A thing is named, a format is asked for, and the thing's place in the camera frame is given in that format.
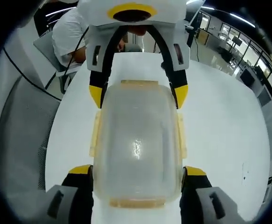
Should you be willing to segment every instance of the yellow ring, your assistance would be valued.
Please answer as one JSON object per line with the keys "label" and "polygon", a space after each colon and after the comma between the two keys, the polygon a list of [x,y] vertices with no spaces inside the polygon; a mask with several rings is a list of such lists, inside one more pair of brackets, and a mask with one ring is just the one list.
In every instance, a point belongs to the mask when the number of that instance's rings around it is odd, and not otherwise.
{"label": "yellow ring", "polygon": [[126,10],[141,10],[141,11],[149,13],[151,16],[154,16],[157,14],[157,11],[152,6],[138,4],[138,3],[126,3],[126,4],[115,6],[114,8],[110,9],[107,12],[107,14],[109,18],[113,19],[113,16],[116,13],[126,11]]}

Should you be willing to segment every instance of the desk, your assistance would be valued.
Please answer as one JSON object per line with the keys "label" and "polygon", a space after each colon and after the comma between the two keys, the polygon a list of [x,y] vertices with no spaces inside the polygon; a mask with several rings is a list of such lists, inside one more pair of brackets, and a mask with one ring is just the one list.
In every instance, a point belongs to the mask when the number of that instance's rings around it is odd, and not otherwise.
{"label": "desk", "polygon": [[[169,87],[161,62],[161,54],[115,54],[109,86],[122,79],[142,79]],[[188,96],[178,110],[183,114],[188,149],[183,165],[204,170],[212,186],[225,191],[237,203],[239,214],[251,220],[262,204],[270,167],[269,141],[258,101],[233,77],[195,61],[190,62],[187,78]],[[98,108],[89,94],[89,79],[84,63],[56,113],[46,156],[46,190],[61,185],[73,167],[93,164],[89,148]],[[95,196],[94,204],[92,220],[96,224],[103,219],[104,223],[125,223],[125,218],[129,224],[181,221],[179,198],[141,215],[137,215],[139,210],[103,209]]]}

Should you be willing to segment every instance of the container lid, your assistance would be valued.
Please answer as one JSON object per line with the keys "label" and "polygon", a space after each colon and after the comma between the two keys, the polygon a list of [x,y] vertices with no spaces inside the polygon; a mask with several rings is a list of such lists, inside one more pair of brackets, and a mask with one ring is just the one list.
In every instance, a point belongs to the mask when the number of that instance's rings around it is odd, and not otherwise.
{"label": "container lid", "polygon": [[116,207],[158,207],[180,193],[182,162],[171,91],[152,81],[108,88],[94,157],[94,193]]}

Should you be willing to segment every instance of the computer monitor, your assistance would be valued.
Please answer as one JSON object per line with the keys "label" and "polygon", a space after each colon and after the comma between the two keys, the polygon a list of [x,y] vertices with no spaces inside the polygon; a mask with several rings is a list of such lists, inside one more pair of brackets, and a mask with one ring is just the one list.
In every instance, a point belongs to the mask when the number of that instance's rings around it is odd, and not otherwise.
{"label": "computer monitor", "polygon": [[243,81],[243,83],[248,86],[249,88],[252,87],[253,83],[255,82],[254,77],[251,75],[251,73],[245,69],[240,76],[240,79]]}
{"label": "computer monitor", "polygon": [[191,25],[197,16],[201,6],[205,3],[205,0],[188,0],[187,1],[187,12],[186,12],[186,18],[185,21],[188,22],[189,25]]}
{"label": "computer monitor", "polygon": [[233,41],[235,44],[237,44],[238,46],[240,46],[240,45],[242,44],[242,41],[241,41],[239,38],[237,38],[236,36],[234,36],[234,37],[232,38],[232,41]]}

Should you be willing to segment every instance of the person's arm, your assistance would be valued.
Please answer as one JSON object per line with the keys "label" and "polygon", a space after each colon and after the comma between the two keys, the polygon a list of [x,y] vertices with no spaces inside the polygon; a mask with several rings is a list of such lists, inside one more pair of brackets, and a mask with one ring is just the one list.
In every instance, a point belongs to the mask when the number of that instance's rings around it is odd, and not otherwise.
{"label": "person's arm", "polygon": [[75,62],[83,63],[86,60],[86,47],[81,47],[76,50],[76,52],[71,52],[69,54],[74,57]]}

